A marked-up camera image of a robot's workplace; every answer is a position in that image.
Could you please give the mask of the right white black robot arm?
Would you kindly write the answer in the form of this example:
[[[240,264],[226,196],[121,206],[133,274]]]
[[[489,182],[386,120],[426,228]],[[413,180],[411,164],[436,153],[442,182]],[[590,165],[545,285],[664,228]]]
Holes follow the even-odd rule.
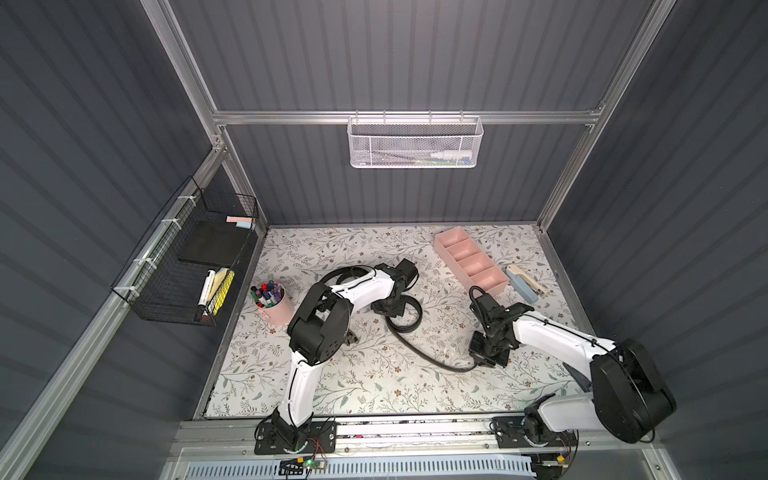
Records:
[[[676,412],[671,389],[641,343],[590,336],[524,303],[503,307],[479,286],[468,296],[482,326],[469,346],[476,366],[504,367],[512,351],[528,346],[561,361],[580,385],[579,394],[546,394],[524,409],[517,428],[532,446],[567,431],[605,431],[635,444]]]

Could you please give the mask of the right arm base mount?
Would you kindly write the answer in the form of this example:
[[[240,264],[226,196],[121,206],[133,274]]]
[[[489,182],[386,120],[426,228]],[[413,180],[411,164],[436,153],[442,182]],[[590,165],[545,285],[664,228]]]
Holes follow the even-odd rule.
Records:
[[[578,445],[573,431],[553,432],[534,415],[493,417],[489,428],[499,448],[564,447],[571,450]]]

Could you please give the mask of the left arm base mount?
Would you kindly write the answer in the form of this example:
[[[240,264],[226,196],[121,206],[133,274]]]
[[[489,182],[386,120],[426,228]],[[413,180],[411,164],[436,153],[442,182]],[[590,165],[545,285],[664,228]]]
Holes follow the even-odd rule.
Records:
[[[338,424],[334,419],[308,421],[292,427],[282,419],[267,418],[255,429],[255,455],[334,453]]]

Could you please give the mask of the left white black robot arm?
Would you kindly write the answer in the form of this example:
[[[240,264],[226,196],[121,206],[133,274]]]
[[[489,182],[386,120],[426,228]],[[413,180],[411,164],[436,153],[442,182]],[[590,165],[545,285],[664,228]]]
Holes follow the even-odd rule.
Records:
[[[310,287],[287,328],[291,369],[277,425],[293,432],[311,421],[322,370],[345,343],[352,315],[369,307],[381,316],[402,316],[417,277],[416,265],[403,259],[394,267],[341,267]]]

